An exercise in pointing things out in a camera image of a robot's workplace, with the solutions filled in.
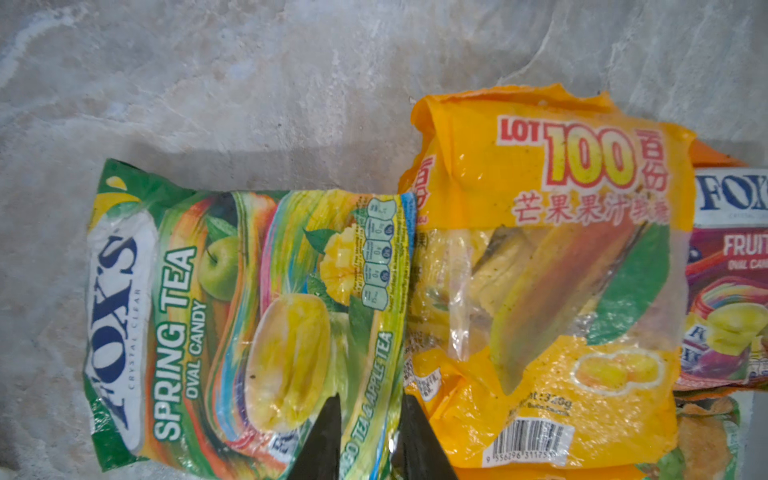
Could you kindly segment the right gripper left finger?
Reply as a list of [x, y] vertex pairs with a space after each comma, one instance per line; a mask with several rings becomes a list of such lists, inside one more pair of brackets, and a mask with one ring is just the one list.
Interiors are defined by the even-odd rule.
[[338, 480], [341, 437], [341, 400], [335, 395], [324, 403], [287, 479]]

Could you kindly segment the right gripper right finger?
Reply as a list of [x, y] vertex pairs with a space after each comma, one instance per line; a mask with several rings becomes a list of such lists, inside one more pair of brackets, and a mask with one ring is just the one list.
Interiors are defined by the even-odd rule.
[[458, 479], [418, 399], [413, 395], [402, 396], [399, 433], [395, 465], [403, 479]]

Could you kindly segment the green snack bag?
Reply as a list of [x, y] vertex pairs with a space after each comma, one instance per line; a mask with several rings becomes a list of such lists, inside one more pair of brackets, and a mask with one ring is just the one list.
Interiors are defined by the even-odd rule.
[[455, 473], [462, 480], [643, 480], [646, 478], [646, 474], [635, 465], [558, 469], [543, 464], [515, 464], [494, 468], [456, 468]]
[[637, 466], [645, 479], [740, 477], [748, 409], [736, 395], [678, 398], [676, 419], [677, 446], [657, 462]]
[[103, 471], [286, 479], [331, 400], [342, 479], [388, 479], [416, 202], [210, 191], [104, 163], [87, 233], [84, 389]]

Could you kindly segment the yellow candy snack bag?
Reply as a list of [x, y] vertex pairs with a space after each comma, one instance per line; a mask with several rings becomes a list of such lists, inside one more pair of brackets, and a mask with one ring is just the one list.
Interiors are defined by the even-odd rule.
[[406, 389], [450, 466], [613, 472], [671, 454], [694, 170], [723, 156], [560, 85], [431, 95], [411, 121]]

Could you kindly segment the pink candy snack bag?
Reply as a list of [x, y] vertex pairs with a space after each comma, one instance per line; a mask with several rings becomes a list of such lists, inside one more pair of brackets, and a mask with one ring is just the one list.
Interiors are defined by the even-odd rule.
[[695, 173], [679, 391], [767, 384], [767, 171]]

